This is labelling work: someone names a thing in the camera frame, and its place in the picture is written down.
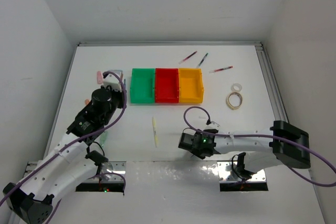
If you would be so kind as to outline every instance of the white wall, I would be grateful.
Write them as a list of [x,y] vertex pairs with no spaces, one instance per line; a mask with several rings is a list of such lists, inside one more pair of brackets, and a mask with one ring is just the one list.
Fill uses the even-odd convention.
[[[290,122],[336,165],[336,0],[285,0],[267,49]],[[336,176],[312,159],[317,181]],[[336,188],[318,189],[328,223],[336,223]]]
[[[0,189],[42,158],[73,48],[44,0],[0,0]],[[0,208],[0,223],[9,209]]]
[[282,0],[46,0],[72,42],[263,40]]

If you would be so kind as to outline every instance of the yellow highlighter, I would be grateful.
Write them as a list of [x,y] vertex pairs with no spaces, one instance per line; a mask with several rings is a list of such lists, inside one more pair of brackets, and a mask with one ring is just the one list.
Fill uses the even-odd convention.
[[156,121],[155,121],[155,117],[153,117],[153,116],[152,116],[152,124],[153,124],[153,133],[154,133],[155,148],[157,148],[158,136],[156,134]]

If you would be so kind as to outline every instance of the pink eraser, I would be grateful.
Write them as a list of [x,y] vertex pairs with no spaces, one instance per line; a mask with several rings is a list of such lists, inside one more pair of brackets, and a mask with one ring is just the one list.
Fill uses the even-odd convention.
[[97,72],[97,83],[103,84],[103,75],[100,71]]

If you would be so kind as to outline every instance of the yellow bin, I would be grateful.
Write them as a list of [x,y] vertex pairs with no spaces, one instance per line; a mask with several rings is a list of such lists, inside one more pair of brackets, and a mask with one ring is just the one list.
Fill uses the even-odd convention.
[[180,103],[202,103],[203,82],[200,68],[179,68]]

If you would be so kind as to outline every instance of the tape ring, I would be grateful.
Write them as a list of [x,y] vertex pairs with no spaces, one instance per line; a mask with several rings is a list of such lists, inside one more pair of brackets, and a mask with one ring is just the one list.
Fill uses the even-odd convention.
[[[233,105],[230,103],[230,97],[231,97],[232,95],[236,95],[236,96],[239,97],[239,99],[240,99],[240,103],[239,103],[238,106],[233,106]],[[226,104],[227,104],[227,106],[228,106],[230,109],[232,109],[232,110],[237,110],[237,109],[239,109],[240,106],[242,105],[242,103],[243,103],[243,97],[242,97],[242,95],[241,95],[239,92],[237,92],[237,91],[234,91],[234,92],[230,93],[230,94],[227,96],[227,98],[226,98]]]
[[239,83],[234,83],[231,86],[231,90],[233,92],[241,92],[241,90],[243,89],[242,85],[240,85]]

